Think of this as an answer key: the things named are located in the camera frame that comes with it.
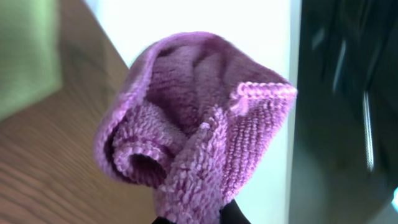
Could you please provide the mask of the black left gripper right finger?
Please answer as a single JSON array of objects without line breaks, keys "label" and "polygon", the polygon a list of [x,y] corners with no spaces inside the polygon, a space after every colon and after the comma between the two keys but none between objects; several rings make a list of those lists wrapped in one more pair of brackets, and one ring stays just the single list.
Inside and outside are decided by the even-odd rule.
[{"label": "black left gripper right finger", "polygon": [[220,224],[251,224],[235,200],[230,201],[220,210]]}]

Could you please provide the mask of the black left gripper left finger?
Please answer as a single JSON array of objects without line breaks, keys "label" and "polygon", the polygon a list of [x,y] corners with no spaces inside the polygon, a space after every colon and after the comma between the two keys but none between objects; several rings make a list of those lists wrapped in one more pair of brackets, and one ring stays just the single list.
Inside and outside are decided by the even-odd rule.
[{"label": "black left gripper left finger", "polygon": [[152,224],[176,224],[174,222],[171,222],[170,220],[164,218],[164,217],[157,217]]}]

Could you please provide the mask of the purple microfiber cloth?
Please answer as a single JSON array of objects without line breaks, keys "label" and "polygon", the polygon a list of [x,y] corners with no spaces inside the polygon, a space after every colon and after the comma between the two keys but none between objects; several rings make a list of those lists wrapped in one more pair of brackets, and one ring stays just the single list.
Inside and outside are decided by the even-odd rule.
[{"label": "purple microfiber cloth", "polygon": [[219,223],[297,90],[222,37],[184,32],[136,58],[93,145],[110,177],[154,190],[172,223]]}]

